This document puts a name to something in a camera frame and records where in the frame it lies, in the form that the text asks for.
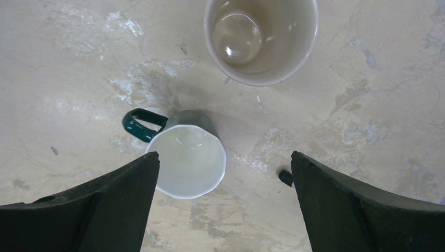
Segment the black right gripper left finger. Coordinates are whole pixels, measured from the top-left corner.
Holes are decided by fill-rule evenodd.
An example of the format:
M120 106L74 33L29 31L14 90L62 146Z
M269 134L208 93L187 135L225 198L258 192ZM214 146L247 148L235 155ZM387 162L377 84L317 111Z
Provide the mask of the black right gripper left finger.
M1 206L1 251L140 251L158 153L32 203Z

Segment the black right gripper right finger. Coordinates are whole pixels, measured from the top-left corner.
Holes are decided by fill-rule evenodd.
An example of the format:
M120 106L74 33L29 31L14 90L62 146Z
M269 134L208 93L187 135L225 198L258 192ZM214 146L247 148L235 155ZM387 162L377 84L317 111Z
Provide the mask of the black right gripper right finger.
M313 251L444 251L444 206L404 197L295 151L291 170Z

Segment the dark green mug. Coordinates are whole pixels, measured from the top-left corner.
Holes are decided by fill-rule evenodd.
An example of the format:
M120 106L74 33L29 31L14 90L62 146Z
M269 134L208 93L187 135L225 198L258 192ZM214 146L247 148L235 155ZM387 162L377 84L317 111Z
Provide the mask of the dark green mug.
M125 114L126 132L157 152L160 170L156 189L170 197L201 197L222 181L226 151L211 118L202 110L184 110L171 117L133 109Z

